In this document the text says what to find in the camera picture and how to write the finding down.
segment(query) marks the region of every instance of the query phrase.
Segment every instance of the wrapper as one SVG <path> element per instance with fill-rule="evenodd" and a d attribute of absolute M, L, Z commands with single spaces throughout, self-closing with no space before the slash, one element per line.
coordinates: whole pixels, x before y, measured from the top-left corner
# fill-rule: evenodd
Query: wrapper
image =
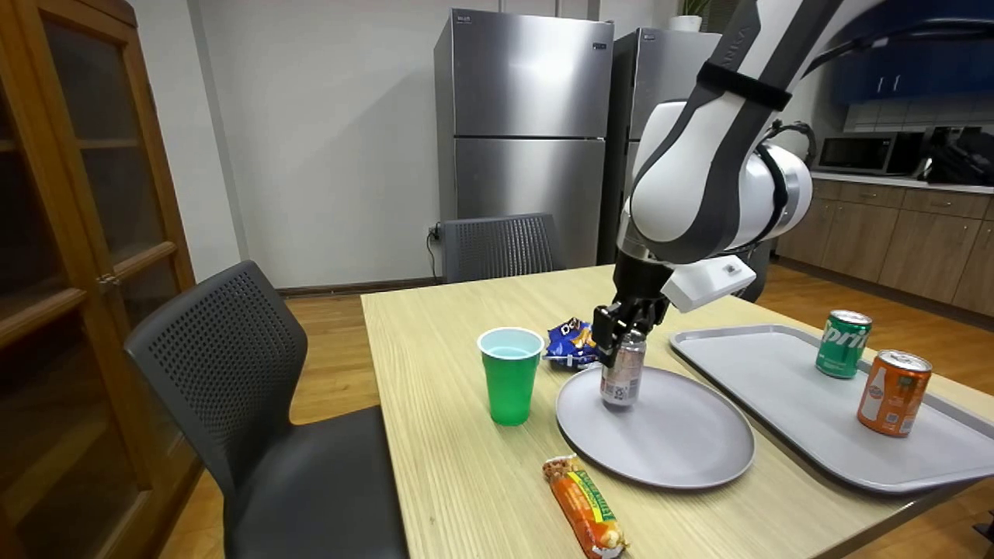
<path fill-rule="evenodd" d="M 587 363 L 595 363 L 590 323 L 571 316 L 553 327 L 547 342 L 547 361 L 553 369 L 571 369 L 571 374 L 585 369 Z"/>
<path fill-rule="evenodd" d="M 543 474 L 587 559 L 616 559 L 629 552 L 619 518 L 580 460 L 547 460 Z"/>

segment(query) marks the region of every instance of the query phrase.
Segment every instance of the green cup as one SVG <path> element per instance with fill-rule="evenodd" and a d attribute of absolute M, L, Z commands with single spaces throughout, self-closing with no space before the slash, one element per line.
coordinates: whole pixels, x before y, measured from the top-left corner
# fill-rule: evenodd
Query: green cup
<path fill-rule="evenodd" d="M 475 338 L 488 374 L 491 419 L 521 424 L 530 412 L 533 369 L 541 336 L 530 329 L 499 327 Z"/>

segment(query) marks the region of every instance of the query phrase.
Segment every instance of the soda can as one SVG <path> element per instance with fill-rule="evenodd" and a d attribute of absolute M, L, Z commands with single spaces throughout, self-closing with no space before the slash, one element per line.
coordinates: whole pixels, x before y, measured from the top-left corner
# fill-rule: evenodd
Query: soda can
<path fill-rule="evenodd" d="M 869 338 L 873 321 L 857 311 L 833 311 L 818 345 L 818 369 L 837 380 L 850 380 Z"/>
<path fill-rule="evenodd" d="M 640 398 L 645 363 L 645 336 L 631 329 L 616 354 L 616 363 L 601 376 L 601 399 L 609 408 L 631 408 Z"/>
<path fill-rule="evenodd" d="M 908 438 L 930 380 L 930 361 L 903 351 L 880 351 L 868 376 L 857 419 L 873 431 Z"/>

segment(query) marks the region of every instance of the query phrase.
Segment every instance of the silver can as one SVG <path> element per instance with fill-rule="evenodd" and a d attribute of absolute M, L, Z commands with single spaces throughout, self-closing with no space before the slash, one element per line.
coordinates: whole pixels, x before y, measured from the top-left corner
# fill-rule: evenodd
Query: silver can
<path fill-rule="evenodd" d="M 601 399 L 609 408 L 631 408 L 640 398 L 645 363 L 645 336 L 631 329 L 616 354 L 616 366 L 601 376 Z"/>

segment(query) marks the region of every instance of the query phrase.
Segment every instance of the refrigerator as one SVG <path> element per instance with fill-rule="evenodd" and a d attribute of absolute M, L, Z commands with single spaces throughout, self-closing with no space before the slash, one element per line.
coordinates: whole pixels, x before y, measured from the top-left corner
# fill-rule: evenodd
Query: refrigerator
<path fill-rule="evenodd" d="M 595 262 L 616 262 L 624 192 L 644 128 L 660 103 L 685 103 L 696 72 L 716 54 L 722 35 L 638 27 L 616 40 L 612 110 L 603 175 L 603 219 Z"/>
<path fill-rule="evenodd" d="M 442 219 L 553 215 L 595 264 L 612 23 L 454 10 L 435 44 Z"/>

